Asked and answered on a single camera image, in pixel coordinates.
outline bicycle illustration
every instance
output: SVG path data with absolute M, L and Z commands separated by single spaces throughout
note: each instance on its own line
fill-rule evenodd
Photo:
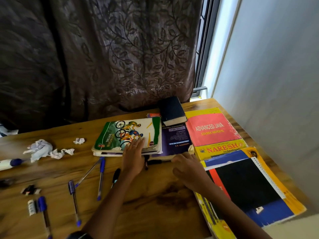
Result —
M 136 137 L 142 137 L 143 133 L 139 134 L 138 131 L 134 130 L 135 127 L 140 127 L 141 124 L 137 124 L 135 121 L 130 121 L 128 124 L 125 121 L 118 121 L 115 124 L 116 128 L 119 130 L 115 133 L 115 137 L 120 139 L 120 147 L 125 148 L 126 145 L 135 140 Z

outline purple book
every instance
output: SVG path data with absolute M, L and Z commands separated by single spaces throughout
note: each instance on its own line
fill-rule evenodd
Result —
M 192 142 L 185 123 L 162 126 L 162 154 L 153 154 L 152 157 L 162 157 L 187 152 Z

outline red stripe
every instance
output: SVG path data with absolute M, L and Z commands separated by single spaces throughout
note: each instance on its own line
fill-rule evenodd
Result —
M 229 199 L 231 199 L 225 186 L 223 185 L 223 182 L 221 182 L 221 179 L 219 178 L 218 173 L 216 172 L 216 169 L 210 169 L 209 173 L 211 174 L 211 177 L 213 178 L 215 185 L 217 185 L 219 188 L 221 188 L 221 190 L 224 191 L 225 195 Z

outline hand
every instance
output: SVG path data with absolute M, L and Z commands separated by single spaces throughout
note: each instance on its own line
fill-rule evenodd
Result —
M 173 174 L 189 189 L 204 195 L 216 185 L 206 173 L 195 155 L 188 152 L 178 154 L 172 159 Z
M 133 140 L 127 145 L 123 152 L 122 172 L 129 173 L 133 177 L 137 176 L 144 167 L 144 158 L 142 157 L 142 148 L 145 138 Z

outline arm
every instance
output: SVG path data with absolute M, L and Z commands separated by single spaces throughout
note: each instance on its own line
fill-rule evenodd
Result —
M 132 141 L 123 152 L 122 172 L 105 199 L 101 202 L 82 231 L 94 239 L 111 239 L 125 194 L 133 179 L 142 171 L 141 156 L 145 139 Z
M 214 184 L 195 155 L 179 154 L 173 158 L 172 162 L 174 164 L 173 174 L 186 187 L 201 194 L 219 208 L 236 238 L 271 239 Z

